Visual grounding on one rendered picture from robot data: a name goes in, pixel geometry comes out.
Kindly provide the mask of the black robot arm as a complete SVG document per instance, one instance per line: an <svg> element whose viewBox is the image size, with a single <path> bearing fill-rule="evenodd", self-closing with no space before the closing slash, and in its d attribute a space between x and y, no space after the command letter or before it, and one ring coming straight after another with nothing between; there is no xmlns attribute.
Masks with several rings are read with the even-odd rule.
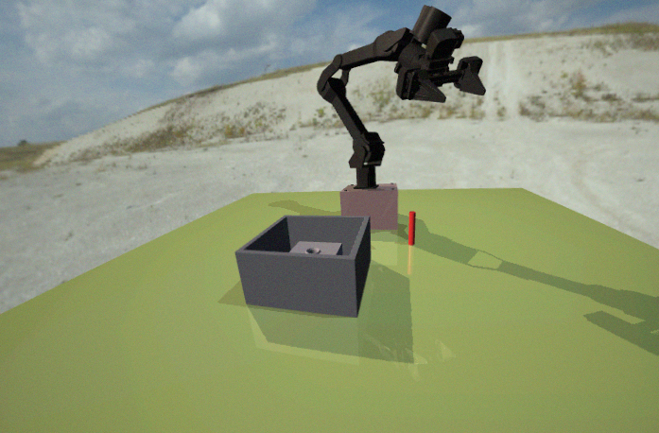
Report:
<svg viewBox="0 0 659 433"><path fill-rule="evenodd" d="M447 28L452 17L443 11L424 5L418 18L412 30L404 27L386 31L371 44L336 55L317 81L317 92L334 106L353 138L354 154L349 165L356 168L354 189L375 189L379 186L376 184L376 166L381 165L385 148L376 131L366 130L346 96L345 86L351 69L376 61L398 61L394 72L399 74L401 67L410 65L412 58L423 50L426 50L422 55L425 65L427 60L447 58L452 64L454 49L460 48L463 43L461 30ZM339 69L342 70L341 78L331 78Z"/></svg>

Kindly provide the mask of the red peg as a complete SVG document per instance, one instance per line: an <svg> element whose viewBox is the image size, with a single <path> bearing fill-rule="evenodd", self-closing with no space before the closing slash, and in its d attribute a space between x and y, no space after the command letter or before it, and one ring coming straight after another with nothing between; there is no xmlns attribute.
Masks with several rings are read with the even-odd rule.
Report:
<svg viewBox="0 0 659 433"><path fill-rule="evenodd" d="M416 212L409 212L408 244L410 246L415 245L415 220Z"/></svg>

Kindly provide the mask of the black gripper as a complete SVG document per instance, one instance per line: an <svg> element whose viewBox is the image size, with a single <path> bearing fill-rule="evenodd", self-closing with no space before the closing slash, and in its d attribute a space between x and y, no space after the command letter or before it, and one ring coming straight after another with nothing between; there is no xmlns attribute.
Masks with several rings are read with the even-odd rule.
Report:
<svg viewBox="0 0 659 433"><path fill-rule="evenodd" d="M478 74L483 60L480 57L464 57L459 60L456 70L449 70L450 60L439 59L429 61L426 65L422 55L426 50L419 51L411 60L410 65L402 66L396 82L396 93L402 99L422 100L444 103L446 96L438 87L444 83L453 83L459 91L473 95L484 95L486 89Z"/></svg>

